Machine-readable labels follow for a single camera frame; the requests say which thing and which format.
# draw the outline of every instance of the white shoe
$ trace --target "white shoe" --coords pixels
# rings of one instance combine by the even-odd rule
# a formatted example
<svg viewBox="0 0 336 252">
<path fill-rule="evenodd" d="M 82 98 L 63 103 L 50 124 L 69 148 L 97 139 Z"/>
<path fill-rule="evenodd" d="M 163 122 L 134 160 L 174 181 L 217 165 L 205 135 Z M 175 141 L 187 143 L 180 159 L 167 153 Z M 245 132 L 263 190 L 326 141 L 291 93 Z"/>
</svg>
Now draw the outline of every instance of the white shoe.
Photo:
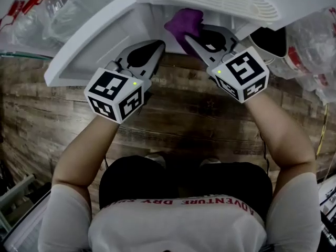
<svg viewBox="0 0 336 252">
<path fill-rule="evenodd" d="M 208 159 L 205 159 L 199 166 L 203 166 L 204 164 L 215 164 L 215 163 L 222 163 L 218 158 L 216 157 L 210 157 Z"/>
<path fill-rule="evenodd" d="M 158 153 L 148 154 L 145 158 L 157 162 L 166 169 L 166 161 L 164 160 L 163 156 L 159 155 Z"/>
</svg>

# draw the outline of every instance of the person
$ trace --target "person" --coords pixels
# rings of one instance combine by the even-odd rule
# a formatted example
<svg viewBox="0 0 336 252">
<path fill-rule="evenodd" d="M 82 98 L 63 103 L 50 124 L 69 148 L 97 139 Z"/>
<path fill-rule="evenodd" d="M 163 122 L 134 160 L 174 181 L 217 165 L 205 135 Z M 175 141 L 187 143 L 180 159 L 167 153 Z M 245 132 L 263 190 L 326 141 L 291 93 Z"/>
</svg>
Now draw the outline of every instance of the person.
<svg viewBox="0 0 336 252">
<path fill-rule="evenodd" d="M 321 217 L 309 137 L 264 92 L 245 105 L 281 169 L 274 192 L 259 166 L 208 160 L 192 197 L 179 198 L 161 157 L 122 157 L 103 174 L 91 221 L 88 186 L 118 129 L 96 117 L 56 166 L 39 251 L 316 251 Z"/>
</svg>

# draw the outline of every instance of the yellow cable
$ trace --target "yellow cable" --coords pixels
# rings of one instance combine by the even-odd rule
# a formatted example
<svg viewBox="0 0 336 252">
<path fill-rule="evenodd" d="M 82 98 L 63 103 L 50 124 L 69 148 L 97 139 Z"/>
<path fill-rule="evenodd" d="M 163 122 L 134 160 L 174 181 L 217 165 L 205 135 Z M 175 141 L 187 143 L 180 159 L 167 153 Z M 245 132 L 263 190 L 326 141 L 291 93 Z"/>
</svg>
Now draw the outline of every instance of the yellow cable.
<svg viewBox="0 0 336 252">
<path fill-rule="evenodd" d="M 316 157 L 320 154 L 320 151 L 321 151 L 321 148 L 322 148 L 322 142 L 323 142 L 324 134 L 326 133 L 325 129 L 327 127 L 328 112 L 329 112 L 329 104 L 327 103 L 325 105 L 325 109 L 324 109 L 324 119 L 323 119 L 323 126 L 322 126 L 322 132 L 321 132 L 321 139 L 320 139 L 319 146 L 317 148 Z"/>
</svg>

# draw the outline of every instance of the white appliance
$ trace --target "white appliance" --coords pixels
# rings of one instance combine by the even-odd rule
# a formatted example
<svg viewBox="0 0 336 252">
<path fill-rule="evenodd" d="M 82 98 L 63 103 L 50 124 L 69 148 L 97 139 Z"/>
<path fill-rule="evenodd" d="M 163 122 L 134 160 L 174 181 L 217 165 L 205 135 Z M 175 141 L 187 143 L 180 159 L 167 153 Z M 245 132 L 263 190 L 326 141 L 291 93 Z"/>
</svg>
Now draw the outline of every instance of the white appliance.
<svg viewBox="0 0 336 252">
<path fill-rule="evenodd" d="M 204 24 L 225 26 L 239 39 L 259 27 L 277 30 L 334 0 L 113 0 L 90 18 L 52 60 L 49 86 L 85 86 L 99 67 L 130 45 L 161 39 L 166 51 L 184 53 L 163 25 L 181 8 L 204 12 Z"/>
<path fill-rule="evenodd" d="M 38 235 L 44 212 L 50 199 L 50 192 L 44 195 L 22 217 L 3 239 L 3 246 L 8 252 L 38 252 Z"/>
</svg>

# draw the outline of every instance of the sleeve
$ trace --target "sleeve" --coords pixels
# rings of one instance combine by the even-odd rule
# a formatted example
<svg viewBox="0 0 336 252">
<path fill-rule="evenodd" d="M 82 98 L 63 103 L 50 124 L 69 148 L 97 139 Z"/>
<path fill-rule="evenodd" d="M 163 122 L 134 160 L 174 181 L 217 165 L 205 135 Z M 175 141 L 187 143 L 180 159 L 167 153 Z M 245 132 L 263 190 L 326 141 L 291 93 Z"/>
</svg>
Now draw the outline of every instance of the sleeve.
<svg viewBox="0 0 336 252">
<path fill-rule="evenodd" d="M 266 232 L 275 252 L 316 252 L 321 215 L 313 173 L 296 176 L 279 191 L 267 215 Z"/>
<path fill-rule="evenodd" d="M 91 210 L 73 188 L 55 185 L 43 216 L 39 252 L 73 252 L 89 249 Z"/>
</svg>

